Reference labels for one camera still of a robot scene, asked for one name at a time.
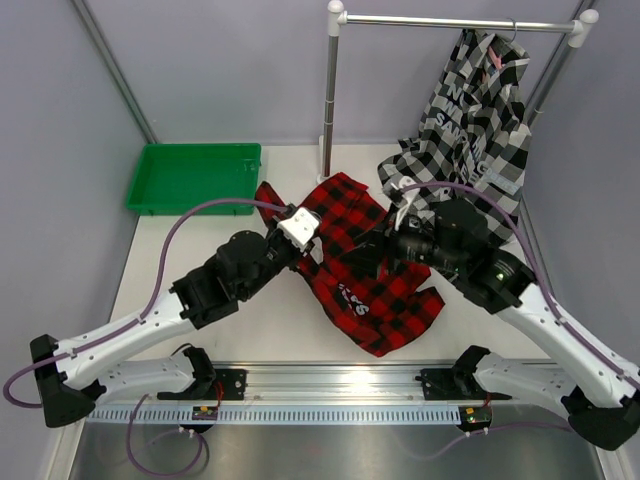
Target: hanger hook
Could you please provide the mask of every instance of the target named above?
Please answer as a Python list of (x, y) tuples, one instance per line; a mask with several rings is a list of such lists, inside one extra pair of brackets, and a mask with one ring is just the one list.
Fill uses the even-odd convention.
[(507, 17), (513, 23), (513, 37), (509, 40), (509, 43), (513, 43), (513, 41), (518, 36), (518, 23), (511, 17)]

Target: green bin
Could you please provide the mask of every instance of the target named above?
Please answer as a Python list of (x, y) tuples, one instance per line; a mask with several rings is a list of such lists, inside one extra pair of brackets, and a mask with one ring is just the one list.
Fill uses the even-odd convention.
[[(257, 143), (147, 145), (131, 182), (127, 208), (140, 215), (182, 215), (216, 198), (252, 199), (258, 185)], [(199, 215), (250, 215), (252, 205), (220, 205)]]

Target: red plaid shirt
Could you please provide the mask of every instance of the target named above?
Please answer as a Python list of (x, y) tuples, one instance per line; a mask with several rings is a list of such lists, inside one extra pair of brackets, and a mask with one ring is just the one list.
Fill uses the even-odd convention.
[[(284, 205), (266, 182), (258, 188), (256, 200)], [(382, 222), (387, 213), (369, 196), (366, 185), (338, 173), (313, 190), (301, 206), (322, 218), (323, 261), (318, 265), (307, 255), (298, 272), (336, 327), (381, 357), (431, 326), (444, 301), (434, 287), (416, 292), (431, 275), (428, 267), (402, 264), (397, 274), (374, 279), (354, 274), (340, 261), (355, 247), (354, 239)], [(260, 210), (265, 223), (272, 220), (272, 213)]]

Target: metal pole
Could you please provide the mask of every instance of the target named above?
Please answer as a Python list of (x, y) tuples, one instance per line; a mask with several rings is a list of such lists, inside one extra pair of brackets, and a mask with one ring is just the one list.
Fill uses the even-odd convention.
[(100, 58), (102, 58), (102, 61), (107, 67), (107, 70), (109, 71), (109, 74), (111, 75), (116, 88), (120, 92), (122, 99), (129, 108), (129, 112), (138, 125), (138, 128), (140, 129), (140, 132), (144, 136), (146, 142), (158, 143), (158, 137), (156, 137), (153, 128), (151, 128), (151, 125), (142, 112), (142, 109), (140, 108), (136, 97), (133, 95), (129, 84), (127, 83), (127, 80), (122, 73), (122, 69), (118, 65), (116, 58), (111, 52), (104, 33), (102, 32), (102, 29), (95, 19), (95, 16), (93, 15), (90, 7), (86, 4), (85, 0), (71, 0), (71, 4), (75, 8), (78, 17), (80, 17), (80, 20), (82, 21), (85, 29), (87, 30), (87, 33), (89, 34), (89, 37), (91, 38), (91, 41), (98, 50)]
[[(589, 9), (593, 8), (597, 3), (598, 0), (583, 0), (576, 9), (575, 16), (580, 15), (580, 19), (582, 21), (582, 13), (589, 12)], [(587, 13), (587, 15), (591, 20), (593, 20), (592, 13)], [(566, 66), (573, 58), (576, 49), (582, 45), (582, 43), (580, 43), (578, 47), (573, 47), (570, 45), (570, 40), (571, 37), (567, 35), (564, 35), (560, 39), (560, 42), (558, 42), (558, 45), (551, 55), (549, 62), (547, 62), (542, 75), (538, 79), (538, 82), (529, 95), (529, 99), (527, 100), (527, 109), (524, 114), (524, 122), (529, 126), (530, 129), (533, 129), (538, 116), (541, 113), (544, 113), (543, 106), (547, 101), (553, 86), (558, 82), (561, 74), (566, 70)]]
[(518, 30), (519, 32), (573, 33), (575, 22), (541, 23), (513, 22), (511, 20), (457, 20), (449, 18), (389, 17), (378, 15), (346, 15), (347, 24), (398, 25), (436, 28), (482, 28), (485, 30)]
[(336, 93), (336, 71), (338, 65), (339, 18), (344, 12), (340, 0), (331, 0), (329, 10), (329, 56), (327, 59), (327, 92), (324, 100), (324, 134), (322, 139), (322, 173), (318, 183), (331, 176), (331, 149), (333, 148), (333, 108)]

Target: white slotted strip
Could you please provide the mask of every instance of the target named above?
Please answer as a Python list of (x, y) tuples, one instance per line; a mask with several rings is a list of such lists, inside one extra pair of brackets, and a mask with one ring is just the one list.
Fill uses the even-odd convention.
[[(193, 406), (147, 405), (138, 412), (136, 424), (219, 425), (459, 425), (453, 406), (256, 406), (228, 405), (218, 418), (193, 419)], [(88, 417), (90, 423), (127, 423), (132, 405), (104, 405)]]

